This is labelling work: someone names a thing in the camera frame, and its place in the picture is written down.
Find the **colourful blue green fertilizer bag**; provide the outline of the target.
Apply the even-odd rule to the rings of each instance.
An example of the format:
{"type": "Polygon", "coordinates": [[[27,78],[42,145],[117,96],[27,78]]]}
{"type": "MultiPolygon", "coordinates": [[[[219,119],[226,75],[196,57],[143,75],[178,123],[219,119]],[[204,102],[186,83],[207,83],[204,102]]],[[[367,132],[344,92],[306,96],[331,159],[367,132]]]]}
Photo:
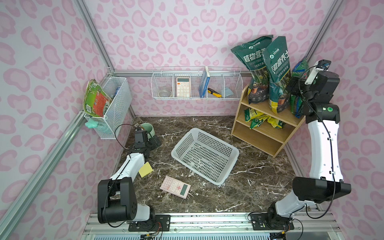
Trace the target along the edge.
{"type": "Polygon", "coordinates": [[[303,89],[303,84],[308,77],[309,63],[306,57],[302,58],[293,68],[292,76],[288,83],[291,93],[290,96],[290,111],[298,119],[302,117],[301,108],[303,99],[300,90],[303,89]]]}

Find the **dark green soil bag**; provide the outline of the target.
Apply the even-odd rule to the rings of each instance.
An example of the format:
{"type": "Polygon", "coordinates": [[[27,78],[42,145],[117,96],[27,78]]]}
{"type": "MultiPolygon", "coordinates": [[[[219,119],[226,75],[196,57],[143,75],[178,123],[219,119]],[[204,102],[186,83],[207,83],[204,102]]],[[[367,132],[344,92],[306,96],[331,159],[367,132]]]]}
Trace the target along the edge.
{"type": "Polygon", "coordinates": [[[291,79],[290,55],[285,36],[279,36],[263,52],[269,73],[269,105],[278,114],[288,107],[290,92],[286,89],[291,79]]]}
{"type": "Polygon", "coordinates": [[[264,102],[269,97],[270,74],[263,58],[263,52],[272,43],[272,40],[272,35],[262,36],[231,49],[231,52],[252,75],[247,92],[249,104],[264,102]]]}

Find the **small yellow green bag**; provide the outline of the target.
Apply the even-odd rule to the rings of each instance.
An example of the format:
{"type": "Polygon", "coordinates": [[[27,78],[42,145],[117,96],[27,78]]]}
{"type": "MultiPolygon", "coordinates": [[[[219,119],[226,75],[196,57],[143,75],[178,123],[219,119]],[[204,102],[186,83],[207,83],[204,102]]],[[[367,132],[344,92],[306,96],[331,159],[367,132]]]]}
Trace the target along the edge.
{"type": "Polygon", "coordinates": [[[269,117],[267,122],[274,128],[274,129],[282,129],[285,126],[285,122],[275,119],[273,117],[269,117]]]}
{"type": "Polygon", "coordinates": [[[268,115],[262,115],[251,120],[250,129],[260,127],[265,121],[267,121],[270,117],[268,115]]]}
{"type": "Polygon", "coordinates": [[[264,113],[257,111],[255,109],[252,109],[252,108],[245,109],[244,113],[245,113],[245,122],[246,123],[252,121],[253,119],[255,119],[257,117],[264,115],[264,113]]]}

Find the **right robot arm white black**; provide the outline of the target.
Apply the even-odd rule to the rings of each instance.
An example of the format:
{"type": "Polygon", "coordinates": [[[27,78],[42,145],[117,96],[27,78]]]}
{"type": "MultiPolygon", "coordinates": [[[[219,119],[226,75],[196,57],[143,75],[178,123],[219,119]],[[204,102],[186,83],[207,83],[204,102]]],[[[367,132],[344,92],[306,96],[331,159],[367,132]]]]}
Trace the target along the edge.
{"type": "Polygon", "coordinates": [[[295,177],[292,191],[269,207],[266,223],[272,229],[287,228],[293,213],[308,204],[332,204],[352,191],[351,185],[344,182],[339,164],[340,109],[330,102],[339,83],[338,74],[319,71],[291,86],[291,92],[303,99],[302,114],[310,131],[312,163],[309,177],[295,177]]]}

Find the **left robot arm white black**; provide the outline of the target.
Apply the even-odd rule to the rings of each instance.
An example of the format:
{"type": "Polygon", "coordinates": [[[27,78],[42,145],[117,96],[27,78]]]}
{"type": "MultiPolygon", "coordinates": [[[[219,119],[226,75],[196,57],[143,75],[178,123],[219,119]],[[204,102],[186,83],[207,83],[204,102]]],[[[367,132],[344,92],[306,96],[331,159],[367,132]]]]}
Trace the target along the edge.
{"type": "Polygon", "coordinates": [[[101,224],[123,222],[149,222],[155,220],[154,210],[137,201],[134,180],[153,150],[154,142],[147,131],[135,131],[135,142],[130,147],[126,161],[109,179],[98,184],[98,221],[101,224]]]}

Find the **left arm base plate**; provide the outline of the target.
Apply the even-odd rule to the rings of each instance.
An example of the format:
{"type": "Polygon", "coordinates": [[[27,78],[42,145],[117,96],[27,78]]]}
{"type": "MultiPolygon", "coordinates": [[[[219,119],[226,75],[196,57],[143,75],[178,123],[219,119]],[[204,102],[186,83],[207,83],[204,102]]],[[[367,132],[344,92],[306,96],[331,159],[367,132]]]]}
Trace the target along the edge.
{"type": "Polygon", "coordinates": [[[130,223],[129,232],[168,232],[170,230],[171,215],[155,215],[147,221],[130,223]]]}

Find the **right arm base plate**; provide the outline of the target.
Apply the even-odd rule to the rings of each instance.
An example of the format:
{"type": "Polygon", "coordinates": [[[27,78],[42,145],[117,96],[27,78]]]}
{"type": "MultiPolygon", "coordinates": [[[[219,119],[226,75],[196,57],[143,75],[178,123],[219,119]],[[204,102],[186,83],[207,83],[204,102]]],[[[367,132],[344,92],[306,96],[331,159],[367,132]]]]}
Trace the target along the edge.
{"type": "Polygon", "coordinates": [[[295,229],[292,219],[281,216],[271,217],[267,213],[250,213],[247,219],[251,222],[254,231],[289,231],[295,229]]]}

